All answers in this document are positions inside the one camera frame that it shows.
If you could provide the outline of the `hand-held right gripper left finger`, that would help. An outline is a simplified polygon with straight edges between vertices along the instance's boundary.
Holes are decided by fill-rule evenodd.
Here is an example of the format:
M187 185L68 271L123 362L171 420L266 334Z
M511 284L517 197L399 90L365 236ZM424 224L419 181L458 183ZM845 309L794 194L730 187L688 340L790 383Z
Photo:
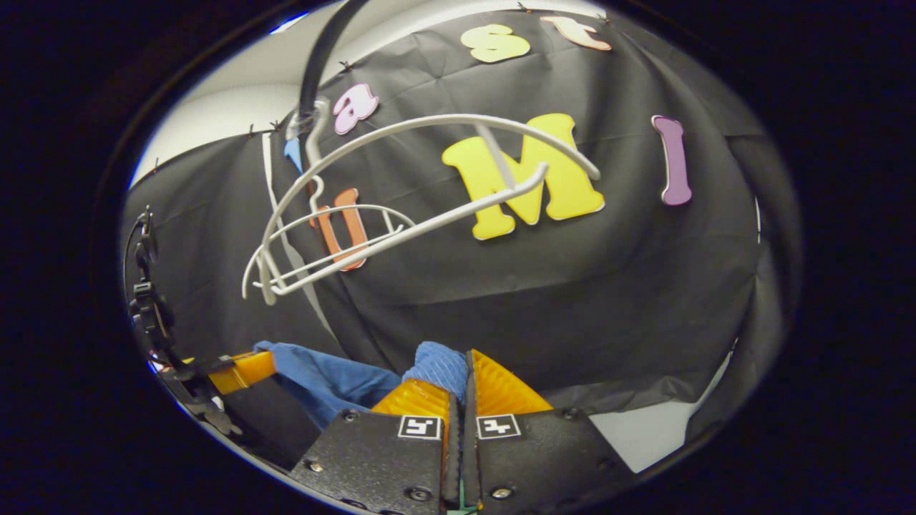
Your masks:
M410 378L369 410L344 408L289 478L345 512L444 512L455 401Z

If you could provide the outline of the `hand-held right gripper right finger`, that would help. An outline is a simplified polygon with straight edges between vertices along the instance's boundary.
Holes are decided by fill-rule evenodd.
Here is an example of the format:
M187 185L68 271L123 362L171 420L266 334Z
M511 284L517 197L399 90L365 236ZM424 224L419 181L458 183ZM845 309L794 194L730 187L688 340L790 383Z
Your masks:
M635 474L582 408L554 408L471 350L462 486L478 512L576 512L635 485Z

